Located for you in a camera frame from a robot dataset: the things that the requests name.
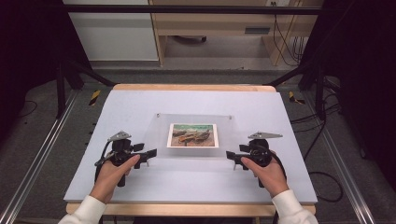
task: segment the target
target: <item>black curtain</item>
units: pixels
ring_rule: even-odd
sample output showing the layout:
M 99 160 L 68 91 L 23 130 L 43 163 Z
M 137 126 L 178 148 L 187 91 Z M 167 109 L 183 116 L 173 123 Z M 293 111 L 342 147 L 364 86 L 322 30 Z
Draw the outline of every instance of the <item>black curtain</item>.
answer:
M 3 0 L 0 6 L 0 140 L 7 137 L 26 93 L 56 78 L 64 58 L 91 68 L 66 11 L 48 5 L 62 0 Z M 82 87 L 78 71 L 66 67 L 66 79 Z
M 325 7 L 347 8 L 350 1 L 325 1 Z M 396 1 L 357 0 L 337 27 L 321 60 L 325 76 L 338 77 L 340 103 L 363 153 L 377 161 L 396 189 Z M 340 15 L 319 16 L 302 63 Z M 308 84 L 315 80 L 304 74 Z

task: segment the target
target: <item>white table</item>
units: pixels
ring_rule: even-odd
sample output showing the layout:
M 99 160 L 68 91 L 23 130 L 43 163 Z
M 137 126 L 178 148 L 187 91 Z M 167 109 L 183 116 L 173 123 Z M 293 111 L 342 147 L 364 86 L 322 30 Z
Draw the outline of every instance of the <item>white table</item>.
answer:
M 219 148 L 167 148 L 169 123 L 218 125 Z M 95 167 L 108 137 L 125 131 L 132 144 L 158 156 L 142 163 L 116 188 L 105 215 L 266 217 L 275 208 L 250 171 L 227 160 L 257 131 L 281 133 L 268 139 L 282 160 L 288 184 L 301 204 L 315 213 L 312 183 L 280 94 L 272 87 L 222 85 L 120 84 L 108 95 L 85 155 L 64 199 L 67 212 L 77 209 L 91 191 Z

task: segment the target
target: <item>aluminum rail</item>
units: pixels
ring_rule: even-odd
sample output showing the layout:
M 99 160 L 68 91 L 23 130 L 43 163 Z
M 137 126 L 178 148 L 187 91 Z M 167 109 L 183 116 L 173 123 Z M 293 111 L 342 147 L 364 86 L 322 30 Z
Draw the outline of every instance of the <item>aluminum rail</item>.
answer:
M 52 147 L 55 144 L 55 141 L 58 138 L 58 135 L 62 127 L 64 126 L 64 123 L 68 118 L 70 111 L 72 110 L 77 96 L 78 91 L 71 92 L 67 100 L 67 107 L 64 113 L 60 118 L 55 120 L 51 130 L 49 131 L 49 134 L 47 135 L 46 140 L 44 141 L 41 148 L 38 150 L 37 155 L 35 156 L 35 160 L 32 162 L 29 170 L 27 171 L 25 177 L 20 183 L 20 186 L 18 187 L 17 191 L 9 202 L 6 210 L 4 210 L 4 212 L 1 214 L 1 224 L 13 223 L 18 213 L 20 212 L 24 201 L 26 200 L 30 190 L 33 187 L 33 184 L 38 178 L 41 168 L 43 167 L 48 155 L 50 154 Z
M 312 94 L 307 94 L 303 91 L 304 98 L 307 99 L 307 104 L 312 112 L 316 112 L 314 109 L 314 100 Z M 353 210 L 358 217 L 361 224 L 375 224 L 375 220 L 366 201 L 364 201 L 361 191 L 359 190 L 352 174 L 349 172 L 346 163 L 344 162 L 337 146 L 335 145 L 332 137 L 326 127 L 323 129 L 323 138 L 325 144 L 328 146 L 329 156 L 332 160 L 332 164 L 340 177 L 340 181 L 344 187 L 346 195 L 352 204 Z
M 341 9 L 321 7 L 239 7 L 239 6 L 147 6 L 147 5 L 46 5 L 48 9 L 86 13 L 201 13 L 201 14 L 271 14 L 331 15 Z

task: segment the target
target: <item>painting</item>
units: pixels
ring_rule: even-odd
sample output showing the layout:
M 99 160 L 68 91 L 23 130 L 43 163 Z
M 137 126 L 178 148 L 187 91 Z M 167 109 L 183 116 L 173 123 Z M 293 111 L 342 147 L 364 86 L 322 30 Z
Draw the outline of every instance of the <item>painting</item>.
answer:
M 172 123 L 168 147 L 219 147 L 216 124 Z

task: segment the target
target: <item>white cabinet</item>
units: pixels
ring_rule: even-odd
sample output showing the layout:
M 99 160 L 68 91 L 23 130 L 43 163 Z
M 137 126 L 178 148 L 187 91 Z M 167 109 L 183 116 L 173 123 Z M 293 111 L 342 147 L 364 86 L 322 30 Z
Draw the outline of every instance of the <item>white cabinet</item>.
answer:
M 64 0 L 82 5 L 147 5 L 147 0 Z M 149 13 L 69 13 L 90 61 L 158 61 Z

